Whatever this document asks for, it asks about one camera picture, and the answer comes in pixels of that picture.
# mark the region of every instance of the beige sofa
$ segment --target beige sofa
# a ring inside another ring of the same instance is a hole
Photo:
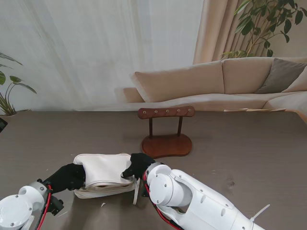
[[[282,59],[307,62],[307,57]],[[272,62],[271,57],[247,57],[168,71],[135,72],[132,81],[136,88],[124,89],[132,103],[103,110],[192,105],[197,111],[288,108],[307,115],[307,91],[254,94],[268,77]]]

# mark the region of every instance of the white bag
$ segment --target white bag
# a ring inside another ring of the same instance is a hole
[[[120,176],[131,165],[129,154],[80,154],[73,163],[83,165],[86,175],[85,188],[74,190],[77,197],[87,199],[135,190],[133,204],[136,204],[140,180]]]

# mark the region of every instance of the wooden stand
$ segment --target wooden stand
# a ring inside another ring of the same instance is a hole
[[[145,137],[141,143],[142,151],[153,159],[188,155],[192,149],[192,141],[186,135],[181,134],[182,120],[184,116],[192,117],[194,115],[195,109],[192,106],[165,109],[139,109],[139,118],[149,119],[149,136]],[[153,136],[153,118],[168,116],[179,116],[177,133]]]

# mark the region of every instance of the gray table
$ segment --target gray table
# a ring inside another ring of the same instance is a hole
[[[178,118],[153,120],[153,132],[176,132]],[[247,217],[267,204],[256,223],[266,230],[305,229],[307,126],[291,112],[197,112],[183,120],[193,142],[186,157],[163,158],[226,196]],[[136,112],[24,112],[0,133],[0,196],[45,179],[82,153],[138,152],[148,123]],[[48,214],[43,230],[172,229],[147,198],[133,192],[81,200],[56,194],[65,208]]]

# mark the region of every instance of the black glove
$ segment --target black glove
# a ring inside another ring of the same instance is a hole
[[[62,166],[53,175],[47,178],[43,184],[49,184],[52,193],[58,193],[65,189],[80,189],[85,183],[85,171],[83,165],[67,164]]]
[[[122,177],[127,178],[130,176],[135,176],[136,179],[142,178],[144,172],[147,168],[155,163],[155,160],[145,153],[133,153],[130,157],[131,165],[123,173]]]

